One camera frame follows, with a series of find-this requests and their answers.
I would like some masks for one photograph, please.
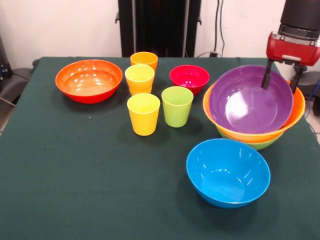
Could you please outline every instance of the bowl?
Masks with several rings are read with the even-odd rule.
[[[180,65],[171,70],[170,79],[175,86],[185,87],[197,95],[209,82],[210,75],[202,67]]]
[[[291,88],[274,71],[269,87],[261,88],[265,70],[259,65],[239,66],[216,81],[209,106],[219,125],[235,132],[264,134],[286,123],[294,103]]]
[[[218,132],[221,135],[221,137],[223,137],[225,139],[232,139],[231,137],[225,135],[219,129],[218,129]],[[243,142],[242,141],[242,143],[243,144],[247,144],[248,146],[254,148],[257,151],[259,151],[259,150],[262,150],[262,149],[265,149],[265,148],[269,147],[271,144],[273,144],[275,141],[277,141],[282,135],[283,135],[283,133],[281,133],[279,136],[276,136],[274,139],[269,140],[269,141],[263,141],[263,142],[259,142],[259,143],[258,142],[250,143],[250,142]]]
[[[210,139],[195,146],[187,157],[186,171],[199,195],[220,208],[246,206],[270,184],[270,169],[260,153],[230,139]]]
[[[210,108],[209,108],[209,96],[214,85],[215,84],[211,85],[204,94],[204,97],[202,100],[202,107],[203,107],[204,113],[207,116],[207,118],[213,124],[215,124],[218,130],[223,132],[228,137],[240,142],[261,143],[261,142],[272,140],[275,137],[278,137],[280,134],[287,131],[288,129],[292,128],[301,119],[301,117],[304,115],[304,112],[305,112],[305,108],[306,108],[305,97],[300,91],[300,89],[297,88],[295,91],[295,94],[293,95],[293,108],[292,108],[291,115],[289,119],[286,121],[286,123],[284,124],[284,126],[279,130],[271,131],[268,133],[261,133],[261,134],[247,134],[247,133],[232,131],[230,129],[227,129],[219,125],[211,115]]]
[[[62,68],[55,77],[55,85],[76,102],[96,104],[115,93],[122,77],[122,71],[117,65],[89,59]]]

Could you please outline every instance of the green bowl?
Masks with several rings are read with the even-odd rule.
[[[224,139],[232,139],[231,137],[228,137],[227,135],[225,135],[223,132],[221,132],[219,129],[217,129],[219,134],[221,135],[221,137],[223,137]],[[244,142],[244,144],[247,144],[248,146],[254,148],[255,150],[261,150],[261,149],[265,149],[266,147],[269,147],[271,144],[273,144],[275,141],[277,141],[282,134],[280,134],[279,136],[277,136],[275,139],[269,140],[269,141],[264,141],[264,142],[259,142],[259,143],[247,143]]]

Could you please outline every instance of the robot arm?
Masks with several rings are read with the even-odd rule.
[[[320,58],[320,0],[286,0],[278,32],[271,32],[268,58],[261,87],[267,89],[274,61],[294,64],[299,71],[290,83],[295,93],[304,66],[313,66]]]

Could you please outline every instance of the red bowl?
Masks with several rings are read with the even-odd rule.
[[[65,66],[56,75],[55,85],[76,102],[96,104],[115,93],[122,77],[122,71],[117,65],[90,59]]]
[[[185,87],[197,95],[209,82],[210,75],[202,67],[180,65],[171,70],[170,79],[174,85]]]

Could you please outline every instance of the white wall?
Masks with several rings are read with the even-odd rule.
[[[42,56],[121,56],[118,0],[0,0],[12,68]]]
[[[279,28],[285,0],[224,0],[226,57],[266,57],[271,31]],[[215,42],[217,0],[202,0],[195,54]],[[0,0],[0,34],[13,68],[42,56],[120,57],[118,0]],[[217,51],[222,42],[218,39]],[[292,66],[281,64],[285,77]]]
[[[214,50],[217,2],[217,0],[202,0],[200,13],[202,25],[198,25],[197,28],[196,56]],[[226,44],[223,55],[265,58],[269,34],[279,29],[284,5],[285,0],[224,0],[222,31]],[[219,34],[217,52],[221,51],[222,41]],[[290,78],[294,74],[292,66],[285,64],[277,66],[285,78]],[[320,71],[320,61],[309,70]]]

